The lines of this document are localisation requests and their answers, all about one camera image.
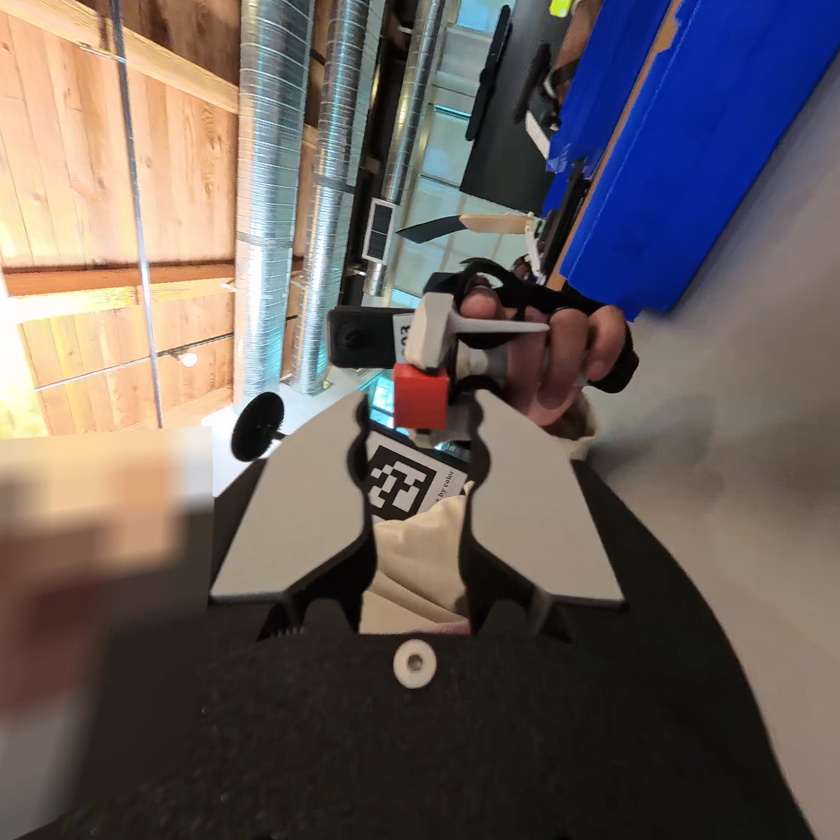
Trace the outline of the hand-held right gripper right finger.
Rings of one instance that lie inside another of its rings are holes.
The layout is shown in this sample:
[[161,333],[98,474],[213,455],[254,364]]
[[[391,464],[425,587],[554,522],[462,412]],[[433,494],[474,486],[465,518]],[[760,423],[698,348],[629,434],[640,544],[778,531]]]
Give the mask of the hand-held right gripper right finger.
[[458,545],[469,624],[510,602],[543,630],[555,606],[621,609],[625,595],[558,438],[489,391],[468,404],[470,480]]

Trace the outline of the white vent grille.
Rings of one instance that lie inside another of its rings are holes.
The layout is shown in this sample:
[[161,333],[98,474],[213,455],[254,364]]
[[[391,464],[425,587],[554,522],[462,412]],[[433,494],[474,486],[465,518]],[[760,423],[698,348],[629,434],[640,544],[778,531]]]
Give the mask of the white vent grille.
[[399,206],[381,198],[371,200],[364,233],[363,259],[385,266],[388,261]]

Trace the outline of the long wooden table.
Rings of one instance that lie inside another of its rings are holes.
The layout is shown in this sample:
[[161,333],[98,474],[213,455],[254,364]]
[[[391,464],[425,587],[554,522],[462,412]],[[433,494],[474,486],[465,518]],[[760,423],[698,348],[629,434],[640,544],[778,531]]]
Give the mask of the long wooden table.
[[599,160],[598,165],[592,174],[590,189],[585,198],[583,199],[581,206],[579,207],[579,210],[574,218],[574,223],[570,229],[570,233],[565,243],[563,244],[563,248],[561,249],[556,264],[552,269],[552,273],[547,283],[548,287],[551,289],[561,290],[567,284],[567,277],[564,274],[564,270],[562,268],[563,262],[569,254],[569,252],[572,250],[575,240],[580,237],[579,231],[581,229],[581,226],[584,224],[590,206],[593,205],[595,199],[600,198],[606,194],[606,188],[603,186],[603,184],[606,183],[605,171],[609,168],[610,160],[614,154],[615,147],[618,144],[619,140],[622,138],[623,133],[625,132],[627,121],[629,120],[629,117],[631,116],[632,111],[634,110],[636,100],[639,94],[641,93],[642,89],[644,88],[646,79],[651,71],[653,64],[657,59],[657,56],[663,52],[668,51],[673,43],[673,40],[679,29],[679,22],[677,20],[676,14],[679,11],[680,5],[680,1],[672,1],[669,2],[666,8],[665,15],[663,16],[654,41],[650,47],[650,50],[647,53],[642,68],[639,71],[639,74],[635,80],[633,89],[631,90],[629,97],[626,100],[623,111],[620,115],[619,120],[617,121],[614,132],[611,135],[610,141],[606,146],[605,152],[602,155],[602,158]]

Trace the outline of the blue plastic bin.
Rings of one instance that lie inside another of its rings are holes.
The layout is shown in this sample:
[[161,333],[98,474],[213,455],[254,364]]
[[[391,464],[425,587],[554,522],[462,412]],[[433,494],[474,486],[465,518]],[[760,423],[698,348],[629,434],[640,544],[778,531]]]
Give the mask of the blue plastic bin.
[[563,273],[671,310],[838,54],[839,3],[681,2]]
[[667,1],[607,1],[580,60],[563,85],[560,129],[552,137],[547,173],[559,176],[584,159],[584,173],[602,158],[665,15]]

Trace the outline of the person's left hand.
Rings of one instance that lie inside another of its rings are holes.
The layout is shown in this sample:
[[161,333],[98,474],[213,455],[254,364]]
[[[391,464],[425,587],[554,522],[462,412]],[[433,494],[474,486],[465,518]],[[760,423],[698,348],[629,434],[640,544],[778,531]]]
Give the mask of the person's left hand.
[[595,303],[567,300],[550,314],[526,307],[525,322],[542,323],[547,331],[523,334],[505,346],[507,372],[501,399],[544,432],[568,440],[588,435],[589,403],[583,384],[603,382],[613,372],[632,334],[624,312]]

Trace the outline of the metal conduit pipe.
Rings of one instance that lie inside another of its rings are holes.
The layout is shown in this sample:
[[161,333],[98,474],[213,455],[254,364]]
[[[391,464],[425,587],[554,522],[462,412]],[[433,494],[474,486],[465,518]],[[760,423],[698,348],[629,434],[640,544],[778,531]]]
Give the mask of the metal conduit pipe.
[[154,397],[154,412],[158,428],[165,425],[158,355],[155,347],[154,319],[151,295],[151,268],[147,256],[144,226],[142,218],[140,179],[135,149],[133,120],[130,104],[130,79],[128,57],[125,48],[122,5],[120,1],[108,1],[108,13],[112,32],[112,44],[119,75],[122,125],[129,167],[129,181],[133,205],[133,221],[138,249],[138,269],[140,275],[141,300],[143,305],[145,328],[149,345],[150,375]]

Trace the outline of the tan angled board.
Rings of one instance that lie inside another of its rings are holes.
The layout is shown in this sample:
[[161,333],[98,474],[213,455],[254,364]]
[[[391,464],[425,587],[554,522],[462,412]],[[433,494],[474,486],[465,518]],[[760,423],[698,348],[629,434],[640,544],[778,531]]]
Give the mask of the tan angled board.
[[524,235],[536,221],[537,218],[531,213],[462,214],[403,227],[396,234],[413,244],[422,245],[464,231],[480,235]]

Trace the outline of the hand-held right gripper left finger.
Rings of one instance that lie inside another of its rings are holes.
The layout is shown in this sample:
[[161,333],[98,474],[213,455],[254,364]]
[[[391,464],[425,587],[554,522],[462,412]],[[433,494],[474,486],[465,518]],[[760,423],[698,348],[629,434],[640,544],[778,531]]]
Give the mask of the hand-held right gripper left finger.
[[212,602],[271,605],[282,629],[302,626],[312,606],[326,602],[359,632],[376,571],[364,487],[369,433],[363,392],[284,433],[212,582]]

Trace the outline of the black round disc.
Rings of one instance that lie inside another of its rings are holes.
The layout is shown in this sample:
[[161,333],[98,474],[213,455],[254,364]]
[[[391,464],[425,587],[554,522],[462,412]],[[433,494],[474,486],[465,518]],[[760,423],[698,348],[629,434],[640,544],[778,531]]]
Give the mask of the black round disc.
[[242,409],[234,425],[230,441],[232,455],[244,463],[262,458],[273,443],[286,437],[280,430],[284,416],[284,403],[278,394],[257,395]]

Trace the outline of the silver ventilation duct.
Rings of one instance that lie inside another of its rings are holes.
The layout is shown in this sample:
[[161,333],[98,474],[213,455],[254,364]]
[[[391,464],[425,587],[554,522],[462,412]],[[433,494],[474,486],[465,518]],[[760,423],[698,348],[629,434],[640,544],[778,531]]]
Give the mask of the silver ventilation duct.
[[309,212],[311,229],[303,260],[290,380],[306,396],[319,394],[325,381],[325,324],[331,296],[338,290],[342,274],[337,254],[348,226],[342,215],[350,194],[350,158],[369,13],[369,2],[341,1],[332,4],[329,18]]
[[446,6],[446,1],[421,1],[416,8],[381,189],[381,198],[396,207],[403,202],[427,86],[434,73],[438,39],[445,25]]
[[276,389],[295,236],[313,2],[241,4],[234,405]]

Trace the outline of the black white marker sign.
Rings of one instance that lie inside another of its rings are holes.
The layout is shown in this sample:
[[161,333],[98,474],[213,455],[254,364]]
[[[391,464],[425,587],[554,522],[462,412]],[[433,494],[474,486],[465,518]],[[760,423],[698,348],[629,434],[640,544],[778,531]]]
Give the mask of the black white marker sign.
[[456,458],[415,448],[402,435],[376,428],[368,437],[365,491],[374,523],[401,522],[457,497],[467,468]]

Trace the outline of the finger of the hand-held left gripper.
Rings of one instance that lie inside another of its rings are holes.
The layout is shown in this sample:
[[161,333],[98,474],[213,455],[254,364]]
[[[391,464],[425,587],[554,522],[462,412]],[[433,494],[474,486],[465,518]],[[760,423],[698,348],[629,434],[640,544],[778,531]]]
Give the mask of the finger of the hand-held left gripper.
[[403,359],[418,370],[436,370],[462,347],[487,354],[549,329],[545,322],[465,318],[454,295],[425,293],[402,345]]
[[409,429],[408,437],[419,448],[441,445],[470,445],[481,440],[480,427],[485,414],[478,402],[460,402],[449,406],[443,429]]

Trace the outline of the red wooden cube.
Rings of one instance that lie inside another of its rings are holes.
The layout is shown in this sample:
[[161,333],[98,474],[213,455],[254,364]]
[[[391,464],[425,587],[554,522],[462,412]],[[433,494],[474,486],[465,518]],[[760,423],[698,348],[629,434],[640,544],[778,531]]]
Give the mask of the red wooden cube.
[[408,363],[392,369],[396,427],[441,432],[447,425],[449,378],[445,367],[420,371]]

